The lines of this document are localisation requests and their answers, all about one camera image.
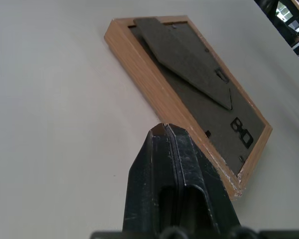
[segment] chipped wood corner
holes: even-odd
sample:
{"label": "chipped wood corner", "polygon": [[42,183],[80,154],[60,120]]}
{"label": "chipped wood corner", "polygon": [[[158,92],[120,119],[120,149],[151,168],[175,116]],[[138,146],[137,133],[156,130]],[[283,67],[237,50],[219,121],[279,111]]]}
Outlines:
{"label": "chipped wood corner", "polygon": [[188,23],[264,123],[265,128],[259,140],[236,176],[229,169],[225,160],[209,141],[203,129],[129,30],[129,27],[135,25],[133,22],[135,18],[114,18],[111,21],[104,36],[109,48],[154,109],[159,119],[163,123],[172,123],[186,129],[200,150],[217,169],[230,198],[234,200],[240,197],[260,159],[261,153],[272,132],[272,127],[188,16],[156,17],[161,23],[165,24]]}

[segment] white surface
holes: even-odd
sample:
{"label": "white surface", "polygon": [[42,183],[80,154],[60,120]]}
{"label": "white surface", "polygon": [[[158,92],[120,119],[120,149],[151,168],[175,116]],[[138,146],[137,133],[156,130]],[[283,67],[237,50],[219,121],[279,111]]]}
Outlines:
{"label": "white surface", "polygon": [[0,239],[122,227],[157,118],[108,50],[113,17],[187,14],[274,128],[242,224],[299,228],[299,59],[252,0],[0,1]]}

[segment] frame backing board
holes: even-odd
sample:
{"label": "frame backing board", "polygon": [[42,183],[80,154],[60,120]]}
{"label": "frame backing board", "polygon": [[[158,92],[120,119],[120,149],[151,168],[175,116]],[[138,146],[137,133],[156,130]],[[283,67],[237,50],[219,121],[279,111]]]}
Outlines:
{"label": "frame backing board", "polygon": [[[217,168],[229,196],[232,199],[240,196],[272,128],[187,16],[156,18],[166,24],[195,57],[208,67],[221,69],[222,77],[228,79],[227,85],[231,90],[231,111],[215,106],[213,101],[206,99],[207,96],[158,63],[134,24],[135,18],[114,19],[105,40],[160,120],[185,128]],[[233,115],[241,120],[254,138],[248,149],[229,125],[235,120]]]}

